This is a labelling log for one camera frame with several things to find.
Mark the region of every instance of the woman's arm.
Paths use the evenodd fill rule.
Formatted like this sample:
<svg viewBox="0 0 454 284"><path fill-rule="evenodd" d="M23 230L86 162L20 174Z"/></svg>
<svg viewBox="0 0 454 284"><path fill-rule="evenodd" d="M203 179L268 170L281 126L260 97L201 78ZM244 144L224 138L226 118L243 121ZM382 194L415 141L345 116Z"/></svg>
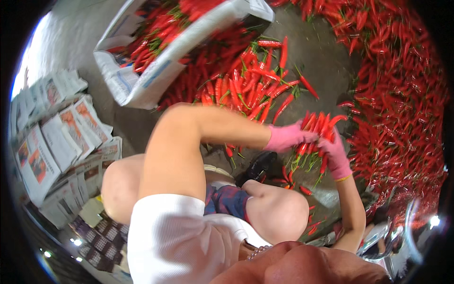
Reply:
<svg viewBox="0 0 454 284"><path fill-rule="evenodd" d="M205 201L201 141L280 150L315 139L316 135L300 131L299 125L269 127L218 107L178 104L162 115L153 130L138 198L168 193Z"/></svg>
<svg viewBox="0 0 454 284"><path fill-rule="evenodd" d="M332 246L356 253L363 238L366 214L353 176L336 182L344 234Z"/></svg>

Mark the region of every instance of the woman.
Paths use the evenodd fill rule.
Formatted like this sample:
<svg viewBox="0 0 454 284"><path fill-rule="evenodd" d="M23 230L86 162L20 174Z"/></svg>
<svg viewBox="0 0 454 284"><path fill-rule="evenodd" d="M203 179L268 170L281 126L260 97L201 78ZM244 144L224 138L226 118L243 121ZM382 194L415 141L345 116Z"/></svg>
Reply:
<svg viewBox="0 0 454 284"><path fill-rule="evenodd" d="M138 201L130 218L128 262L137 283L373 283L386 272L354 255L365 213L336 131L334 144L320 139L337 180L343 230L333 248L287 241L247 257L248 239L260 239L239 218L203 216L206 180L199 145L224 142L282 152L313 142L300 131L260 125L217 107L176 105L153 130L143 160Z"/></svg>

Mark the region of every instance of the light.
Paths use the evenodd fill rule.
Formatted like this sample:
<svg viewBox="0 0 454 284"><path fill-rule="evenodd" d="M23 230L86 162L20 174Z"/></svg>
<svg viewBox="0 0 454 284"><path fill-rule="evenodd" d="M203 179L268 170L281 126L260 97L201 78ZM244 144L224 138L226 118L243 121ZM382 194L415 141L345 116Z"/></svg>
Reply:
<svg viewBox="0 0 454 284"><path fill-rule="evenodd" d="M76 240L74 240L74 244L75 244L76 246L80 246L80 245L82 244L82 241L79 240L79 239L76 239Z"/></svg>
<svg viewBox="0 0 454 284"><path fill-rule="evenodd" d="M430 219L430 229L432 229L434 226L438 226L440 224L440 219L438 219L438 216L435 215Z"/></svg>

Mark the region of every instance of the gray floor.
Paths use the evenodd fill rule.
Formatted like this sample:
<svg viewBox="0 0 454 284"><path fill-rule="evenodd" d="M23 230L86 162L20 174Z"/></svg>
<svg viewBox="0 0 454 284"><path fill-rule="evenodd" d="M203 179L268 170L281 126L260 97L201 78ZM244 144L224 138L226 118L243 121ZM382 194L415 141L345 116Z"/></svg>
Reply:
<svg viewBox="0 0 454 284"><path fill-rule="evenodd" d="M77 69L80 76L89 83L88 92L93 96L100 119L113 125L114 134L123 137L123 156L126 157L144 152L160 113L119 107L111 97L94 61L92 51L123 3L124 0L59 0L43 25L40 45L32 44L33 52L28 61L30 76L35 78L61 68ZM343 111L336 107L336 103L348 97L346 93L351 81L350 75L355 73L359 65L355 56L350 58L345 47L335 43L330 25L320 18L313 23L302 23L293 7L279 8L276 9L275 23L266 30L265 35L279 39L284 35L289 37L287 67L291 71L286 79L296 79L294 64L304 65L303 75L320 96L317 101L309 93L302 93L284 111L276 124L294 123L304 116L306 110L330 112L332 116L341 114ZM286 94L283 94L276 100L276 106L270 111L267 122L271 122L285 97ZM338 128L342 132L345 123L340 122ZM234 170L220 148L215 148L210 153L201 149L205 163L221 167L233 175L247 168L250 160L258 153L245 149L243 154L247 159L236 156L238 167ZM285 162L288 157L280 156ZM310 173L298 170L294 180L297 184L311 188L317 177L318 170ZM309 197L309 204L318 204L314 220L327 217L327 222L324 223L326 226L339 216L337 191L329 174L317 186L315 194ZM320 230L312 237L321 233L323 231Z"/></svg>

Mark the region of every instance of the black shoe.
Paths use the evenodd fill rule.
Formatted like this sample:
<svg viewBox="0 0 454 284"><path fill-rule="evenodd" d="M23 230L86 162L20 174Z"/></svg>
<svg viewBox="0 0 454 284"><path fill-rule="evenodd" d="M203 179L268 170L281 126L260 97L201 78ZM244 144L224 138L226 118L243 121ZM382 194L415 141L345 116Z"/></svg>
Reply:
<svg viewBox="0 0 454 284"><path fill-rule="evenodd" d="M237 178L235 179L235 184L239 187L242 187L243 184L250 179L259 181L262 173L268 171L271 168L271 165L276 162L276 160L276 152L266 151L260 153L259 156L251 162L247 170L237 176Z"/></svg>

